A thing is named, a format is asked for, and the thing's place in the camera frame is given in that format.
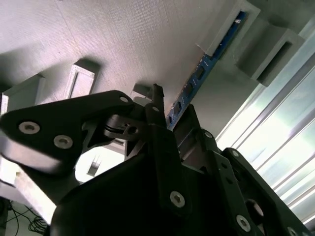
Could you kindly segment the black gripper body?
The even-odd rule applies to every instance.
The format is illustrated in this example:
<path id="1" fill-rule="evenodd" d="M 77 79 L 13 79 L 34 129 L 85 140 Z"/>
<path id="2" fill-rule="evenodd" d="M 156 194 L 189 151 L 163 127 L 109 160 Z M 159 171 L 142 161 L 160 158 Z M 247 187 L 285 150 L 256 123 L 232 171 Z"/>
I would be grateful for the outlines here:
<path id="1" fill-rule="evenodd" d="M 234 236 L 214 182 L 183 166 L 192 201 L 186 217 L 159 205 L 152 161 L 140 155 L 71 190 L 57 206 L 52 236 Z"/>

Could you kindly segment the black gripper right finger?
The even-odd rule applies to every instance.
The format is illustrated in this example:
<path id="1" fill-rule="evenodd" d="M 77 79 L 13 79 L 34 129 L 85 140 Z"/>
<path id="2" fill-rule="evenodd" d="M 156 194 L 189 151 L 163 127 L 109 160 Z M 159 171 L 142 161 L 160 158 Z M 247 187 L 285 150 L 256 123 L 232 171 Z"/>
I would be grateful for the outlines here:
<path id="1" fill-rule="evenodd" d="M 311 236 L 272 188 L 233 148 L 220 150 L 188 105 L 173 130 L 181 161 L 205 175 L 216 232 L 225 236 Z"/>

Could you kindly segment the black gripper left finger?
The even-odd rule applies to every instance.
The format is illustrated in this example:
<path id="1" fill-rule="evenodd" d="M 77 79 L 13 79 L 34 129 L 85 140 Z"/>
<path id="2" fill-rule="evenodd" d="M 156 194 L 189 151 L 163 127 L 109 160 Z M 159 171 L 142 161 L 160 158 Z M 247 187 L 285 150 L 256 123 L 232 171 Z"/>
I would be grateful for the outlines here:
<path id="1" fill-rule="evenodd" d="M 163 97 L 162 87 L 154 85 L 153 99 L 145 106 L 112 90 L 9 112 L 0 120 L 0 152 L 31 180 L 60 180 L 69 193 L 76 187 L 68 178 L 82 154 L 115 139 L 126 140 L 124 162 L 148 157 L 160 207 L 186 217 L 191 201 L 175 137 L 166 126 Z"/>

